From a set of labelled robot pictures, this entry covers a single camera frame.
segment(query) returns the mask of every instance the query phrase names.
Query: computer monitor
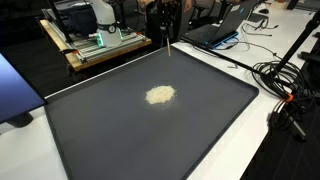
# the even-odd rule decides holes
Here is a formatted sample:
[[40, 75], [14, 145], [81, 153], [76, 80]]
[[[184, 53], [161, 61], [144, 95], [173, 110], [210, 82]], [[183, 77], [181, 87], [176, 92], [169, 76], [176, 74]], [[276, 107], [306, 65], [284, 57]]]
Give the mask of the computer monitor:
[[46, 101], [25, 78], [0, 54], [0, 124], [23, 127], [32, 121], [32, 111]]

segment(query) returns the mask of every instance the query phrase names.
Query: beige powder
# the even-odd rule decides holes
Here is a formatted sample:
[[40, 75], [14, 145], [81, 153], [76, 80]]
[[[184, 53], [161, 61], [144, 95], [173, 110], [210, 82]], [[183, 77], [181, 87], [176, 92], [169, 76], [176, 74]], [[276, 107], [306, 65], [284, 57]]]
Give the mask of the beige powder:
[[175, 95], [175, 92], [171, 86], [154, 87], [146, 93], [146, 100], [149, 104], [165, 103]]

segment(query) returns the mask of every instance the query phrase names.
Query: metal pole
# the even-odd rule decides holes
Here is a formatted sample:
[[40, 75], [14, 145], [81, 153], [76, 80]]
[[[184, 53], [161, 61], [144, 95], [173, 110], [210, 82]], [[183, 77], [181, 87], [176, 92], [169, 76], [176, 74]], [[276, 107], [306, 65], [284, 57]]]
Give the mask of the metal pole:
[[58, 23], [59, 29], [62, 31], [62, 33], [64, 34], [64, 37], [66, 38], [66, 42], [67, 43], [73, 42], [73, 40], [70, 38], [70, 36], [66, 30], [66, 27], [64, 26], [64, 24], [60, 18], [59, 12], [58, 12], [56, 6], [54, 5], [53, 1], [52, 0], [47, 0], [47, 1], [49, 3], [49, 6], [52, 9], [54, 16], [56, 17], [56, 21]]
[[127, 23], [126, 23], [126, 16], [124, 13], [123, 2], [119, 4], [119, 7], [120, 7], [121, 26], [123, 29], [126, 29]]
[[293, 54], [299, 49], [304, 41], [309, 37], [313, 30], [315, 30], [320, 24], [320, 11], [318, 11], [313, 18], [306, 25], [305, 30], [301, 33], [296, 42], [291, 46], [286, 55], [282, 58], [279, 65], [276, 67], [276, 71], [280, 72], [281, 69], [289, 62]]

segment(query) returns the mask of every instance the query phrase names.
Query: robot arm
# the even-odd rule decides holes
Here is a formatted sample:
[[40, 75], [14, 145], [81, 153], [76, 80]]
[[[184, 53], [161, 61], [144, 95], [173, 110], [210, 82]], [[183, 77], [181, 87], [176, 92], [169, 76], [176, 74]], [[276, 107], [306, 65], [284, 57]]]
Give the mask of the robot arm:
[[97, 17], [97, 39], [99, 46], [114, 47], [122, 42], [120, 29], [114, 17], [113, 8], [103, 0], [89, 0]]

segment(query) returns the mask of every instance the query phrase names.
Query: white table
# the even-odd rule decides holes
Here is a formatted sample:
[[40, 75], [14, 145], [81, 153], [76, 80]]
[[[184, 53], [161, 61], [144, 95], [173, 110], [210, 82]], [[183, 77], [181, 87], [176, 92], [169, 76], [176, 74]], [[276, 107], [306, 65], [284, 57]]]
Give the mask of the white table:
[[[272, 37], [248, 36], [249, 42], [263, 45], [283, 56], [312, 18], [309, 12], [270, 9], [270, 26], [275, 30], [263, 30]], [[298, 52], [310, 51], [316, 38], [309, 37]], [[195, 50], [186, 43], [175, 47], [198, 57], [202, 61], [243, 81], [257, 86], [251, 74], [245, 69], [228, 68], [232, 65], [219, 58]], [[220, 51], [247, 65], [273, 60], [272, 54], [254, 46], [249, 51], [245, 44], [239, 44], [228, 51]], [[290, 60], [298, 67], [303, 61], [297, 55]], [[208, 153], [189, 179], [236, 180], [241, 177], [264, 137], [268, 132], [267, 116], [279, 100], [260, 89], [259, 96], [246, 108], [218, 143]], [[53, 140], [43, 108], [31, 114], [35, 120], [25, 128], [14, 129], [0, 136], [0, 179], [12, 180], [62, 180], [67, 179], [55, 142]]]

